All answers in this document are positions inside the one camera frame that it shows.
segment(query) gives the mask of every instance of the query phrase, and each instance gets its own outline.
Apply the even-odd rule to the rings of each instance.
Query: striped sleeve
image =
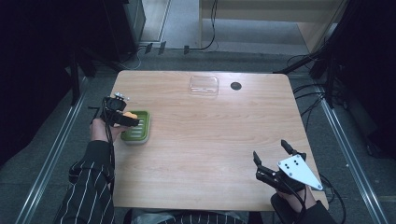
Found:
[[[108,184],[114,178],[110,144],[92,141],[83,159],[69,170],[66,192],[54,223],[114,223],[114,206]]]

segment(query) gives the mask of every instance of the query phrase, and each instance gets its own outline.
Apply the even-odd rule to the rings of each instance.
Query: clear plastic container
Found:
[[[193,95],[218,95],[219,79],[216,77],[191,77],[189,90]]]

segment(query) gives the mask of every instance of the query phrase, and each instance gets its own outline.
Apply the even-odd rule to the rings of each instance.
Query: black stand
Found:
[[[330,38],[324,43],[324,45],[316,52],[307,55],[297,63],[294,63],[287,68],[280,71],[273,72],[274,74],[288,74],[297,68],[306,65],[310,62],[315,62],[314,66],[309,71],[309,75],[312,78],[320,78],[327,70],[326,80],[326,93],[325,99],[329,106],[332,106],[332,89],[333,83],[339,69],[337,68],[336,56],[334,54],[335,49],[338,48],[337,44],[340,42],[341,37],[345,35],[347,27],[350,23],[353,23],[357,19],[357,14],[362,6],[361,1],[350,0],[346,6],[343,18],[338,23],[337,27],[332,32]]]

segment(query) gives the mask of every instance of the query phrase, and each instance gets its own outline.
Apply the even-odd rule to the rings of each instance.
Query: black circular marker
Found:
[[[233,82],[231,83],[231,89],[235,90],[235,91],[239,91],[241,90],[242,85],[239,82]]]

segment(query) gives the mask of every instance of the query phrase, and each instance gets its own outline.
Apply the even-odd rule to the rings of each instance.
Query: green tray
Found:
[[[121,139],[132,144],[143,144],[149,139],[149,112],[148,111],[129,111],[137,115],[140,119],[136,127],[132,127],[121,134]]]

